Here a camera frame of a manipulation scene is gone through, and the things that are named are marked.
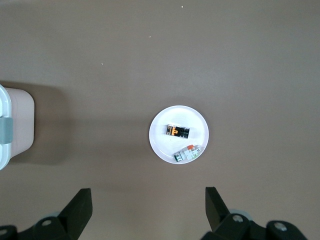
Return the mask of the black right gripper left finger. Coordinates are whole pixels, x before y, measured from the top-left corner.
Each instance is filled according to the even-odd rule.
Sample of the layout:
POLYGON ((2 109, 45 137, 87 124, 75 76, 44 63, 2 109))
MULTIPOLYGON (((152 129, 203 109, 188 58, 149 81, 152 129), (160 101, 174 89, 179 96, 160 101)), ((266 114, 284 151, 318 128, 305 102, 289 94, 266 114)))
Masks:
POLYGON ((18 232, 14 225, 2 225, 2 240, 77 240, 93 214, 92 193, 82 188, 57 216, 48 216, 18 232))

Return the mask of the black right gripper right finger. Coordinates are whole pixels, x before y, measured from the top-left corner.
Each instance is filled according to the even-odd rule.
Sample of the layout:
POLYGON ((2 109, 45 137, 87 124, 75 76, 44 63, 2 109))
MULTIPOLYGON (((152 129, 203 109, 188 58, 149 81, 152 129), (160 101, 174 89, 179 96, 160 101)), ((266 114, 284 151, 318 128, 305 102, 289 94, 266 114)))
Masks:
POLYGON ((240 213, 231 213, 215 187, 205 188, 205 213, 211 227, 203 240, 305 240, 292 223, 272 220, 266 227, 240 213))

